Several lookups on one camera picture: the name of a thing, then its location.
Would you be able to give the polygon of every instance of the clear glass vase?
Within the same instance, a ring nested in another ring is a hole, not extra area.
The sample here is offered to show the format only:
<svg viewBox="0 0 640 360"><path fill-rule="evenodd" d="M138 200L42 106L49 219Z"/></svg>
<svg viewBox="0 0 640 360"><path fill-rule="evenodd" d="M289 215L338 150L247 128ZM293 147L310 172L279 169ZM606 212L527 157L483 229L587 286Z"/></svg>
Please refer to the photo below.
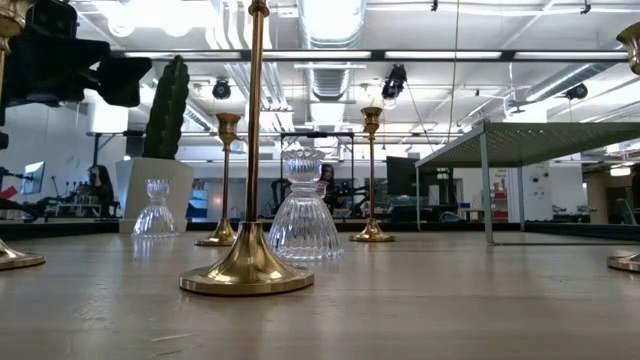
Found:
<svg viewBox="0 0 640 360"><path fill-rule="evenodd" d="M324 153L291 150L282 153L292 193L282 203L269 232L276 255L289 260L325 260L342 257L338 231L329 209L318 196Z"/></svg>
<svg viewBox="0 0 640 360"><path fill-rule="evenodd" d="M135 238L153 239L172 237L176 234L173 215L167 206L169 181L148 179L149 205L142 209L133 228Z"/></svg>

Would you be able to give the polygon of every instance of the table surface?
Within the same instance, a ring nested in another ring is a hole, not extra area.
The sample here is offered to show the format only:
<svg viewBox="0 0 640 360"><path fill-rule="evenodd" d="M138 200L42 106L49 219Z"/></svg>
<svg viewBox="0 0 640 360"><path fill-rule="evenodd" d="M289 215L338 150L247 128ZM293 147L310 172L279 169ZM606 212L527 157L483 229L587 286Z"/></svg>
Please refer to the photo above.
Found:
<svg viewBox="0 0 640 360"><path fill-rule="evenodd" d="M489 247L484 233L342 237L305 290L258 298L181 291L224 248L204 234L13 241L43 266L0 272L2 359L613 359L640 351L640 276L606 256L640 246ZM496 240L567 237L496 233Z"/></svg>

